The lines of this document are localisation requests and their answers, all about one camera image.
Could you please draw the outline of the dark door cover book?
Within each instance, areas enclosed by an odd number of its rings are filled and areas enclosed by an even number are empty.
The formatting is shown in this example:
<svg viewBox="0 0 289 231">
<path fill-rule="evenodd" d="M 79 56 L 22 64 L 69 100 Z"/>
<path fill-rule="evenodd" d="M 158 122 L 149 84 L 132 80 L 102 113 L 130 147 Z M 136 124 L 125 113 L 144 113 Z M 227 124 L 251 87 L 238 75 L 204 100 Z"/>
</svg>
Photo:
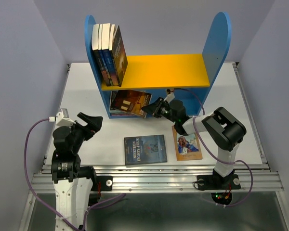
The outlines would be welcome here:
<svg viewBox="0 0 289 231">
<path fill-rule="evenodd" d="M 126 113 L 142 115 L 146 118 L 147 113 L 141 108 L 150 104 L 152 94 L 145 91 L 122 90 L 124 98 L 114 102 L 113 107 Z"/>
</svg>

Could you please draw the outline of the yellow teal paperback book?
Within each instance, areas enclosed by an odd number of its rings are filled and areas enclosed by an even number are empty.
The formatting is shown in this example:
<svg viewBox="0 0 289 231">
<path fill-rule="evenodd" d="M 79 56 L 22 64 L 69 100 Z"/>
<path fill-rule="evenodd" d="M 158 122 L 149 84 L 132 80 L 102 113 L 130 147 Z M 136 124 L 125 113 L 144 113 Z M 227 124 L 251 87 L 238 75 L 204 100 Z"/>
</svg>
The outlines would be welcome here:
<svg viewBox="0 0 289 231">
<path fill-rule="evenodd" d="M 110 114 L 115 114 L 115 113 L 120 113 L 121 114 L 121 113 L 125 112 L 125 111 L 118 110 L 118 109 L 113 107 L 114 102 L 123 99 L 124 96 L 125 95 L 124 95 L 124 92 L 122 90 L 120 90 L 120 91 L 112 91 L 110 93 L 110 105 L 109 105 Z"/>
</svg>

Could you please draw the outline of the Nineteen Eighty-Four blue book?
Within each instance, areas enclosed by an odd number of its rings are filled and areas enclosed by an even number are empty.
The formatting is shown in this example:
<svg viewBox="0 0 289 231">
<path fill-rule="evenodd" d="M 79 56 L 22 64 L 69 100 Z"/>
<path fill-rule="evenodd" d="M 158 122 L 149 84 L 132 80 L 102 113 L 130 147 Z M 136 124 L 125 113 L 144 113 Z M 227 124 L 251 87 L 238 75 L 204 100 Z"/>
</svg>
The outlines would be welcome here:
<svg viewBox="0 0 289 231">
<path fill-rule="evenodd" d="M 124 153 L 126 166 L 167 162 L 164 135 L 126 137 Z"/>
</svg>

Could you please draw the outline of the orange Othello book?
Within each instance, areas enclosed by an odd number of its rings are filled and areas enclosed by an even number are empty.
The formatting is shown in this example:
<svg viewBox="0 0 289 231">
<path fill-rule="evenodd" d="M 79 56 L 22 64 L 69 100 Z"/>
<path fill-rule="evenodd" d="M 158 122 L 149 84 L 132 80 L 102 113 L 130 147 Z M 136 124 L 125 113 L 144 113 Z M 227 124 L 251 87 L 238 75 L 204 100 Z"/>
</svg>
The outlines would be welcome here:
<svg viewBox="0 0 289 231">
<path fill-rule="evenodd" d="M 177 161 L 192 161 L 203 159 L 199 146 L 199 140 L 195 133 L 187 136 L 180 135 L 174 127 L 172 127 L 172 132 Z"/>
</svg>

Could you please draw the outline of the Three Days to See book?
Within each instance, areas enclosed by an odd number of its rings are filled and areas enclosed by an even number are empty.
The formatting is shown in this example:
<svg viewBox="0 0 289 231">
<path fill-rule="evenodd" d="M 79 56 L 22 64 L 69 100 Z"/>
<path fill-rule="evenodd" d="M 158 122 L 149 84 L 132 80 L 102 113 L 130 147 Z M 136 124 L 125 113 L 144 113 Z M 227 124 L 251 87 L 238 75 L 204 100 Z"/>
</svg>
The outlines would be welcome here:
<svg viewBox="0 0 289 231">
<path fill-rule="evenodd" d="M 116 26 L 116 31 L 114 33 L 114 41 L 113 41 L 113 55 L 114 55 L 114 61 L 116 65 L 116 71 L 118 74 L 118 86 L 121 87 L 123 83 L 123 78 L 125 76 L 127 66 L 128 66 L 128 60 L 127 55 L 124 48 L 124 43 L 120 31 L 119 25 Z"/>
</svg>

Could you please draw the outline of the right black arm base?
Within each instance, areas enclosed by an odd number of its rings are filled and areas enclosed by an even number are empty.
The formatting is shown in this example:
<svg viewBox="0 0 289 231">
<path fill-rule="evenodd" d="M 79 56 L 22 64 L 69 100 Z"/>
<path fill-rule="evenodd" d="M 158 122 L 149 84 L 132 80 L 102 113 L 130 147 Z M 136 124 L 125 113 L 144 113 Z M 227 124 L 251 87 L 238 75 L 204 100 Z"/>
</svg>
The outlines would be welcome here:
<svg viewBox="0 0 289 231">
<path fill-rule="evenodd" d="M 193 187 L 200 191 L 214 191 L 211 193 L 213 202 L 222 206 L 230 205 L 232 191 L 241 189 L 239 177 L 234 170 L 225 177 L 215 170 L 211 175 L 198 175 Z"/>
</svg>

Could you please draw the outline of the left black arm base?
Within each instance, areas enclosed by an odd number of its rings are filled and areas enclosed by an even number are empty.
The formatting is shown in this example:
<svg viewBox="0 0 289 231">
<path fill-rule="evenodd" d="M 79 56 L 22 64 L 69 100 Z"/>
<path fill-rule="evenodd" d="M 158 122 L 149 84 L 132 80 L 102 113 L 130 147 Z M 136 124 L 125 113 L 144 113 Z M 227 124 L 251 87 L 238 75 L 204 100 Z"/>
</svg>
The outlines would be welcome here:
<svg viewBox="0 0 289 231">
<path fill-rule="evenodd" d="M 97 176 L 96 182 L 93 184 L 88 206 L 92 206 L 99 202 L 102 192 L 110 192 L 113 187 L 113 177 L 110 175 Z"/>
</svg>

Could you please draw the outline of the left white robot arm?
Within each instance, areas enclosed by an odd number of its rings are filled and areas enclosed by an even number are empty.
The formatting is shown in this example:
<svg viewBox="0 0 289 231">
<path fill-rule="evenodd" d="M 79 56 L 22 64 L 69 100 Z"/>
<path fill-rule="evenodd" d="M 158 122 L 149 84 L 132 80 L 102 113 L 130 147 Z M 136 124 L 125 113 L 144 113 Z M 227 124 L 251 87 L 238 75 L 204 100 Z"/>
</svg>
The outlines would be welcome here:
<svg viewBox="0 0 289 231">
<path fill-rule="evenodd" d="M 56 196 L 56 230 L 84 231 L 89 213 L 91 189 L 97 186 L 94 167 L 80 165 L 79 150 L 85 141 L 91 139 L 102 127 L 103 117 L 78 113 L 77 121 L 57 114 L 53 132 L 55 150 L 52 156 L 51 174 Z"/>
</svg>

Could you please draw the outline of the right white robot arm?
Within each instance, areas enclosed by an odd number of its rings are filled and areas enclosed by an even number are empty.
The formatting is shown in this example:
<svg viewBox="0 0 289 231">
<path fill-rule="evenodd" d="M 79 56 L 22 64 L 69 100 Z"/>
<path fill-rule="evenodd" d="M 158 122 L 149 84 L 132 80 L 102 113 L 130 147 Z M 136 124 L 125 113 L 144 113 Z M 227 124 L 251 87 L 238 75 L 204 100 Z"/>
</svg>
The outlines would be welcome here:
<svg viewBox="0 0 289 231">
<path fill-rule="evenodd" d="M 164 117 L 174 123 L 174 128 L 180 135 L 208 132 L 218 147 L 218 154 L 214 156 L 216 164 L 210 175 L 199 175 L 196 188 L 206 190 L 238 190 L 241 188 L 238 175 L 235 174 L 235 156 L 239 144 L 247 131 L 225 108 L 219 107 L 211 114 L 189 117 L 186 108 L 180 100 L 167 102 L 158 98 L 154 103 L 143 106 L 142 110 L 149 115 Z"/>
</svg>

